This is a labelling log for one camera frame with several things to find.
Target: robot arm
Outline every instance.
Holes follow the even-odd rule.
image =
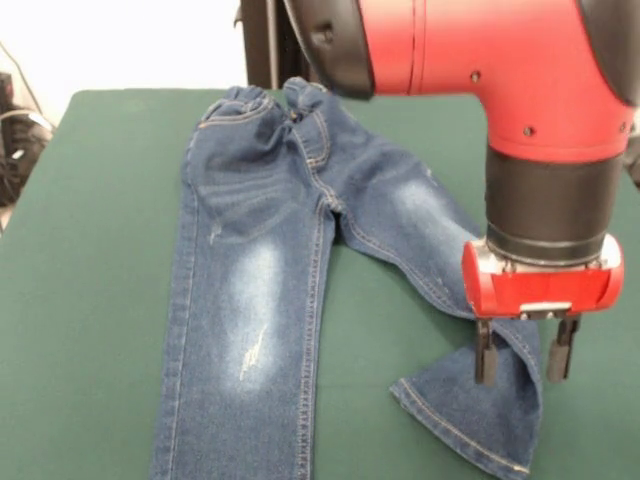
[[[560,318],[549,378],[567,377],[580,315],[623,282],[607,233],[640,104],[637,0],[285,0],[303,51],[336,93],[470,93],[488,120],[486,237],[462,259],[478,317]]]

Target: black cable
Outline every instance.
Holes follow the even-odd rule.
[[[24,72],[22,71],[22,68],[20,67],[20,64],[9,53],[9,50],[7,50],[7,48],[2,44],[2,41],[0,41],[0,50],[2,50],[4,52],[4,54],[7,56],[9,61],[11,63],[13,63],[13,65],[16,67],[16,70],[18,70],[18,75],[20,75],[20,78],[22,79],[22,83],[24,83],[24,86],[27,89],[27,92],[29,92],[29,95],[31,96],[31,100],[33,100],[33,104],[36,107],[36,110],[38,110],[38,113],[42,114],[42,108],[40,108],[40,104],[38,103],[38,99],[33,94],[33,90],[31,90],[31,86],[29,85],[29,82],[27,82],[27,78],[24,76]]]
[[[0,156],[0,208],[18,201],[22,188],[53,134],[53,126],[41,123],[49,123],[44,117],[34,119],[34,116],[42,117],[35,111],[20,108],[0,115],[0,122],[8,127],[10,136],[9,150],[5,151],[5,156]]]

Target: elastic waistband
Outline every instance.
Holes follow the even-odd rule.
[[[289,124],[306,162],[312,166],[321,165],[329,157],[331,148],[326,118],[334,109],[339,111],[339,100],[322,85],[299,77],[287,80],[283,93],[285,102],[281,105],[260,87],[232,87],[207,109],[200,119],[200,126],[237,126],[258,117],[266,121],[269,128]]]

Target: blue denim jeans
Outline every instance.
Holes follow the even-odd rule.
[[[256,87],[230,89],[188,145],[153,480],[312,478],[336,229],[438,309],[473,318],[460,259],[478,227],[423,163],[338,98],[301,79],[284,91],[286,107]],[[542,411],[538,332],[509,320],[494,331],[494,387],[475,384],[469,345],[391,393],[468,461],[522,479]]]

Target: seam stitching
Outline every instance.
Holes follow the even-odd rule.
[[[318,322],[318,295],[320,288],[320,261],[322,256],[322,241],[324,231],[322,228],[322,207],[325,205],[321,199],[316,207],[316,231],[313,253],[311,256],[311,272],[309,275],[309,290],[307,312],[305,314],[304,329],[304,354],[302,360],[302,372],[300,377],[300,399],[298,416],[298,454],[297,473],[298,480],[311,479],[311,455],[312,429],[314,408],[314,358],[316,347],[316,326]]]
[[[197,251],[197,243],[198,243],[198,217],[199,217],[199,202],[198,202],[198,196],[195,192],[195,189],[193,187],[193,185],[191,184],[190,180],[189,180],[189,166],[191,165],[191,159],[190,159],[190,155],[191,152],[193,150],[189,151],[189,155],[187,156],[187,162],[189,162],[187,164],[187,184],[189,185],[189,189],[191,190],[191,193],[193,195],[193,200],[194,200],[194,206],[195,206],[195,221],[194,223],[194,228],[193,228],[193,250],[192,250],[192,255],[191,255],[191,263],[190,263],[190,269],[191,269],[191,275],[189,276],[189,293],[188,293],[188,301],[187,301],[187,305],[186,305],[186,316],[187,316],[187,321],[186,321],[186,325],[184,328],[184,336],[182,338],[182,348],[180,351],[180,359],[179,359],[179,364],[180,364],[180,369],[178,371],[178,378],[176,379],[177,381],[177,385],[176,385],[176,407],[175,407],[175,412],[174,412],[174,417],[173,417],[173,424],[171,426],[171,445],[170,445],[170,457],[169,457],[169,478],[173,477],[173,473],[174,473],[174,465],[175,465],[175,456],[176,456],[176,451],[177,451],[177,445],[178,445],[178,440],[177,440],[177,436],[176,436],[176,431],[178,428],[178,417],[180,416],[180,403],[181,403],[181,398],[180,398],[180,394],[182,392],[182,378],[183,378],[183,371],[184,371],[184,354],[185,354],[185,350],[187,347],[187,338],[189,336],[189,324],[191,321],[191,307],[192,307],[192,300],[193,300],[193,279],[195,276],[195,257],[196,257],[196,251]]]
[[[302,139],[298,135],[298,132],[296,132],[295,129],[292,129],[291,131],[293,132],[293,136],[296,138],[296,141],[300,145],[300,148],[302,149],[302,152],[304,154],[305,165],[307,167],[307,171],[309,172],[309,175],[311,176],[311,182],[316,186],[316,188],[318,188],[322,192],[322,194],[324,195],[324,198],[327,200],[327,203],[329,204],[329,208],[331,208],[332,210],[339,210],[340,201],[338,200],[335,192],[320,180],[320,177],[318,176],[318,172],[307,161],[308,159],[307,151],[304,148],[304,143],[302,142]]]
[[[513,463],[513,462],[510,462],[508,460],[505,460],[504,458],[496,455],[495,453],[492,453],[491,451],[487,450],[486,448],[482,447],[481,445],[479,445],[476,442],[474,442],[473,440],[471,440],[464,433],[462,433],[460,430],[455,428],[453,425],[451,425],[449,422],[447,422],[446,420],[441,418],[437,413],[435,413],[435,411],[433,411],[433,409],[429,407],[427,402],[424,399],[422,399],[421,397],[419,397],[413,391],[411,386],[404,379],[400,380],[400,383],[402,383],[402,386],[407,390],[407,393],[409,393],[409,395],[416,402],[418,408],[420,408],[424,413],[429,415],[429,417],[431,417],[433,420],[435,420],[439,425],[441,425],[441,426],[445,427],[447,430],[449,430],[453,435],[455,435],[459,439],[461,439],[464,442],[466,442],[469,446],[477,449],[479,452],[483,453],[484,455],[486,455],[490,459],[492,459],[492,460],[494,460],[494,461],[496,461],[498,463],[501,463],[502,465],[505,465],[505,466],[517,471],[517,472],[523,472],[523,473],[526,473],[526,474],[530,473],[528,468],[523,467],[522,465],[518,465],[517,463]]]
[[[329,158],[329,152],[331,150],[331,142],[329,140],[329,133],[327,131],[326,124],[322,119],[322,116],[318,112],[313,112],[312,116],[316,124],[318,125],[320,129],[320,135],[322,136],[323,148],[322,154],[320,156],[311,158],[311,155],[309,155],[309,152],[304,144],[304,140],[298,133],[297,129],[294,127],[291,129],[291,131],[293,132],[298,143],[300,144],[300,147],[302,148],[302,152],[304,153],[304,158],[307,165],[309,165],[310,167],[315,167],[326,163],[327,159]]]
[[[204,122],[200,122],[198,128],[206,128],[213,125],[228,125],[228,124],[239,124],[245,123],[249,120],[253,120],[254,118],[258,118],[267,113],[271,106],[273,106],[273,98],[265,97],[265,101],[262,105],[260,105],[255,110],[251,112],[243,113],[241,115],[233,115],[229,117],[211,117],[209,120]]]

